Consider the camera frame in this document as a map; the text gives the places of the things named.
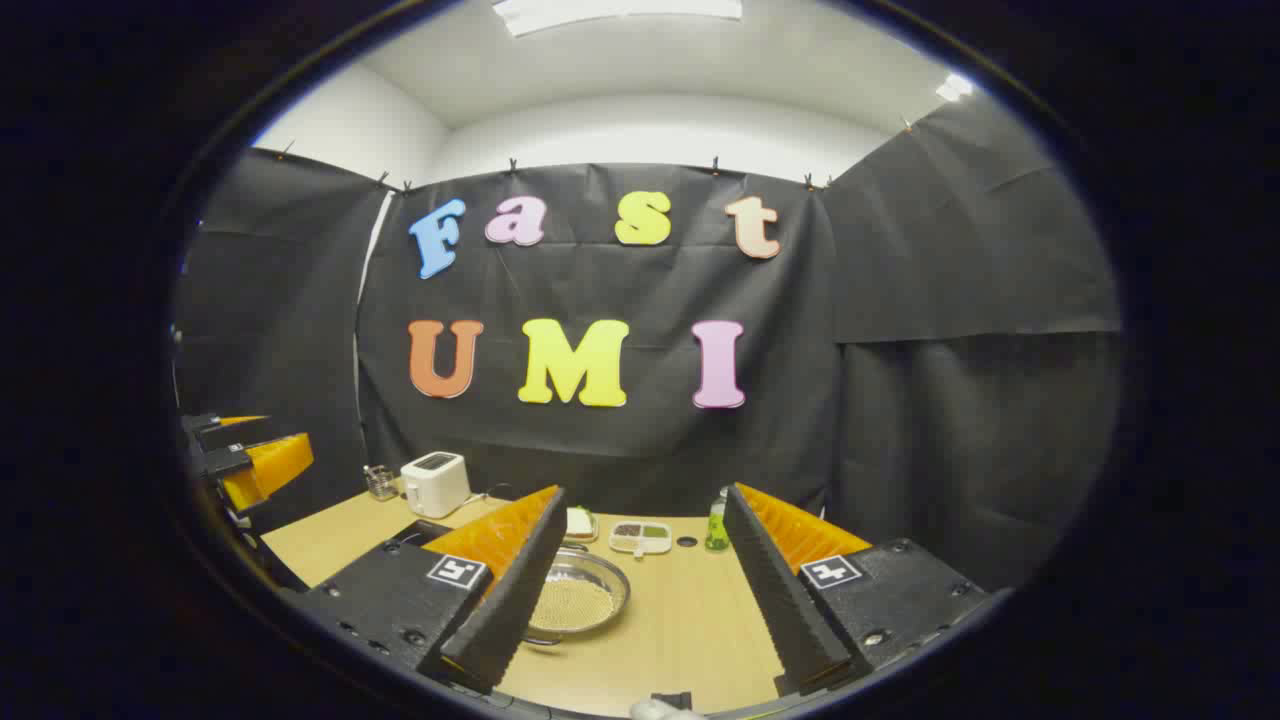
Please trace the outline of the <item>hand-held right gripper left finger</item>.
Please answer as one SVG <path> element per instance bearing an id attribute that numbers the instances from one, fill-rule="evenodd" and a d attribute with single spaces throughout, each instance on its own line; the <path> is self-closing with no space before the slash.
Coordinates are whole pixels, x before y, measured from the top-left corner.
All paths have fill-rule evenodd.
<path id="1" fill-rule="evenodd" d="M 548 486 L 434 538 L 383 539 L 298 606 L 378 661 L 488 691 L 529 630 L 566 509 Z"/>

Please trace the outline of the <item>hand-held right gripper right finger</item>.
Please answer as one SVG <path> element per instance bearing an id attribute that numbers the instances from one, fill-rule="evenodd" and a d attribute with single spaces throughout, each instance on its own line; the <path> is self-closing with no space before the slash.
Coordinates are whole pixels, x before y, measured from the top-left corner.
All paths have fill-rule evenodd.
<path id="1" fill-rule="evenodd" d="M 782 694 L 899 665 L 989 602 L 913 539 L 873 544 L 742 483 L 722 497 L 724 530 L 783 670 Z"/>

